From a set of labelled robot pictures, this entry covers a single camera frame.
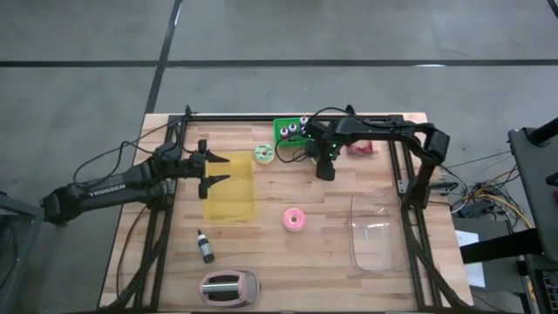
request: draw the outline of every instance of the small bottle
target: small bottle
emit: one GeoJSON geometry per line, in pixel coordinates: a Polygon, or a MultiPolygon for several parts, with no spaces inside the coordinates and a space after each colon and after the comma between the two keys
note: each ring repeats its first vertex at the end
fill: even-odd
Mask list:
{"type": "Polygon", "coordinates": [[[306,118],[306,116],[300,117],[300,126],[306,126],[307,122],[308,122],[308,118],[306,118]]]}
{"type": "Polygon", "coordinates": [[[211,245],[209,245],[209,241],[206,238],[206,235],[202,234],[201,231],[198,229],[198,246],[200,247],[201,257],[203,257],[204,263],[211,263],[215,260],[215,256],[213,255],[213,251],[211,250],[211,245]]]}
{"type": "Polygon", "coordinates": [[[289,124],[289,133],[290,133],[291,135],[296,134],[296,131],[297,131],[297,130],[298,130],[298,127],[296,126],[295,123],[289,124]]]}
{"type": "Polygon", "coordinates": [[[281,131],[279,131],[279,134],[281,135],[281,138],[286,140],[289,137],[289,130],[287,130],[286,127],[282,127],[281,131]]]}

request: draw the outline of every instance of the pink donut toy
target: pink donut toy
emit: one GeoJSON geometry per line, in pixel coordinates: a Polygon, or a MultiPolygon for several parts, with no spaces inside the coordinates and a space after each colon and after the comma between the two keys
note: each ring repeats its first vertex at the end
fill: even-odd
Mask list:
{"type": "Polygon", "coordinates": [[[282,213],[282,225],[291,232],[300,231],[306,223],[306,216],[298,208],[289,208],[282,213]]]}

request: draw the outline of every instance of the green tape roll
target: green tape roll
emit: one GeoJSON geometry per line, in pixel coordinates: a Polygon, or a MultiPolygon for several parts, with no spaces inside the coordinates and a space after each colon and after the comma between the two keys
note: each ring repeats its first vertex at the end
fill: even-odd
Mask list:
{"type": "Polygon", "coordinates": [[[276,154],[270,144],[258,145],[254,150],[254,160],[259,164],[268,165],[275,157],[276,154]]]}

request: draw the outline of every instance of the clear plastic container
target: clear plastic container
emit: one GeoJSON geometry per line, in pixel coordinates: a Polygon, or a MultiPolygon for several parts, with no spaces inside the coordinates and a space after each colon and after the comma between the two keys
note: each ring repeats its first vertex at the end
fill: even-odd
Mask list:
{"type": "Polygon", "coordinates": [[[206,175],[230,174],[214,184],[203,201],[206,222],[237,222],[254,219],[255,197],[252,175],[252,152],[215,152],[230,162],[206,163],[206,175]]]}
{"type": "Polygon", "coordinates": [[[356,195],[350,205],[351,261],[366,271],[405,271],[408,260],[401,228],[400,200],[356,195]]]}

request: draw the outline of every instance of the red object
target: red object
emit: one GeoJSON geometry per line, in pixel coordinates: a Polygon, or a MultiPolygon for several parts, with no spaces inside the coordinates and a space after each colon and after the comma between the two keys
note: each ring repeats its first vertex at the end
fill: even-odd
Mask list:
{"type": "Polygon", "coordinates": [[[347,153],[357,154],[357,155],[374,154],[374,149],[372,148],[372,141],[368,140],[365,146],[358,146],[353,144],[347,147],[347,153]]]}

